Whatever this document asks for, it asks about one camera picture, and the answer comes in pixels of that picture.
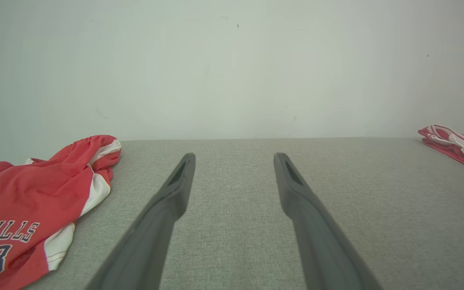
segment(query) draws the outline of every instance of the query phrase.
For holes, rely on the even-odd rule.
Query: red jersey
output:
[[[0,162],[0,288],[21,288],[57,269],[74,222],[110,193],[110,166],[120,154],[116,138],[100,135],[48,161]]]
[[[422,139],[425,145],[464,164],[464,135],[439,124],[425,127],[418,130],[418,133],[425,137]]]

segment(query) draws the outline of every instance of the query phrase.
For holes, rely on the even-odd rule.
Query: red and white fabric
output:
[[[120,154],[116,138],[99,135],[47,161],[0,162],[0,288],[21,288],[57,269],[74,222],[110,193]]]
[[[425,137],[422,139],[425,145],[433,147],[464,164],[464,135],[439,124],[425,127],[418,130],[418,133]]]

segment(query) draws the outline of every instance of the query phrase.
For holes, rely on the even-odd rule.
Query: wall mark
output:
[[[98,111],[98,114],[99,114],[100,116],[102,116],[102,117],[105,118],[105,119],[108,119],[107,117],[103,116],[103,114],[98,110],[98,108],[96,108],[96,111]]]

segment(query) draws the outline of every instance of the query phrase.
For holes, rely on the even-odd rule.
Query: gray couch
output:
[[[197,157],[165,289],[302,289],[273,154],[289,155],[385,289],[464,289],[464,165],[419,138],[123,141],[110,196],[76,225],[59,270],[79,289],[187,152]]]

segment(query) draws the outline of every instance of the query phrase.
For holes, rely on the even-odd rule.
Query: bulls jersey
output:
[[[50,160],[0,162],[0,288],[21,288],[56,270],[74,222],[110,193],[121,144],[106,135],[77,141]]]
[[[418,133],[425,137],[422,139],[425,145],[464,164],[464,135],[439,124],[425,127]]]

